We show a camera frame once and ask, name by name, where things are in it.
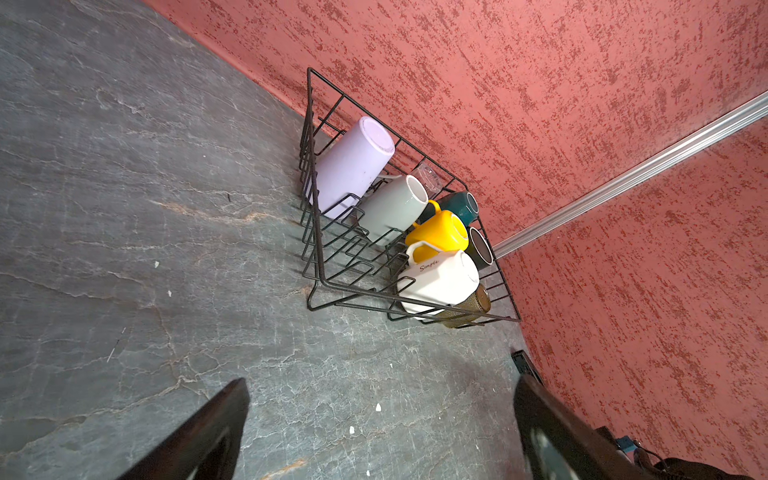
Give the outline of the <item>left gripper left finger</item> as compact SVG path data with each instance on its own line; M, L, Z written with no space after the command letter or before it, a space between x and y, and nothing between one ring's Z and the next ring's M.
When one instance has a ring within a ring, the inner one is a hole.
M237 378L124 472L123 479L231 479L250 405Z

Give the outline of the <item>dark green ceramic mug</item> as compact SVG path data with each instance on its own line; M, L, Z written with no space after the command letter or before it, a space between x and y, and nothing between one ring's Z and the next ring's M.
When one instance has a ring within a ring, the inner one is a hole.
M469 228L479 217L479 206L470 192L453 192L437 201L429 200L413 226L424 224L434 216L446 217L448 212L454 214L465 227Z

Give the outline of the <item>lilac plastic cup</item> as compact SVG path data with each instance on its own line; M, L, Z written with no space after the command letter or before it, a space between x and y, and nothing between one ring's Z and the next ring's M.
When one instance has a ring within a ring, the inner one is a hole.
M369 116L361 117L331 149L316 159L318 210L344 219L395 153L388 131Z

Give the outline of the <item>yellow mug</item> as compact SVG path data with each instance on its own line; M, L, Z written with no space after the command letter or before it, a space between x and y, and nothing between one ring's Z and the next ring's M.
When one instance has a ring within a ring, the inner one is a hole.
M464 251L469 245L467 228L450 210L442 210L434 200L428 203L435 214L422 224L413 223L414 230L405 237L408 247L420 243L413 251L416 263L424 262L440 252Z

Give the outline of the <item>clear glass cup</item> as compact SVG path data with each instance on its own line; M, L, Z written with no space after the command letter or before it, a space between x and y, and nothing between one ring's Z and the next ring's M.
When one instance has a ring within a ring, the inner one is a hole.
M429 198L435 198L444 186L444 181L431 161L420 162L412 171L424 187Z

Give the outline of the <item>black mug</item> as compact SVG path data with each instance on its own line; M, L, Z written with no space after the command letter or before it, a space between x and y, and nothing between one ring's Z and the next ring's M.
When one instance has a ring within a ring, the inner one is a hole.
M469 244L465 253L472 259L478 270L490 267L494 262L493 252L486 238L475 227L468 230Z

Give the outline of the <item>cream white mug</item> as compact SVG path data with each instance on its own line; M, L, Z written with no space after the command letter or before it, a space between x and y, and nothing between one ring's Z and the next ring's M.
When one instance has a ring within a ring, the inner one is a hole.
M399 176L359 203L358 225L367 238L387 245L418 219L428 204L424 186L412 175Z

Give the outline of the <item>white ceramic mug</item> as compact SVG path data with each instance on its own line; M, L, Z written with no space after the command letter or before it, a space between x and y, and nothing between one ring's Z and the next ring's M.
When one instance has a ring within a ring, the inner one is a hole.
M425 246L435 256L422 262L415 260L415 251ZM432 309L423 305L431 302L455 306L466 300L479 285L479 273L473 260L464 251L438 252L426 241L417 241L406 250L409 266L397 282L404 310L417 314Z

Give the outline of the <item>olive green glass cup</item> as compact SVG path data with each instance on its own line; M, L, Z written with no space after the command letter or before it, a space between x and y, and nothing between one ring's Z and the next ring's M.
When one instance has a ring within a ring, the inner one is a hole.
M492 304L487 290L479 284L474 293L455 305L455 310L443 310L435 315L448 328L459 328L478 320L491 310Z

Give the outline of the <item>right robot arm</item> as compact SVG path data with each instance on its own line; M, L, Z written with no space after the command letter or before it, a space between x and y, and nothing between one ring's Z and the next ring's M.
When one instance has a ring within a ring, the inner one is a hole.
M615 446L618 452L627 459L629 459L629 455L632 455L633 463L655 479L752 480L750 476L729 474L717 467L701 462L674 457L663 459L660 455L642 447L628 436L614 437L606 426L597 428L595 432Z

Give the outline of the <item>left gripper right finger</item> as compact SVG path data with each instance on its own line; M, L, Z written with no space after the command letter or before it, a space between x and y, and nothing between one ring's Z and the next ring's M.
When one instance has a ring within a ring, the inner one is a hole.
M514 413L533 479L648 479L533 376L520 376Z

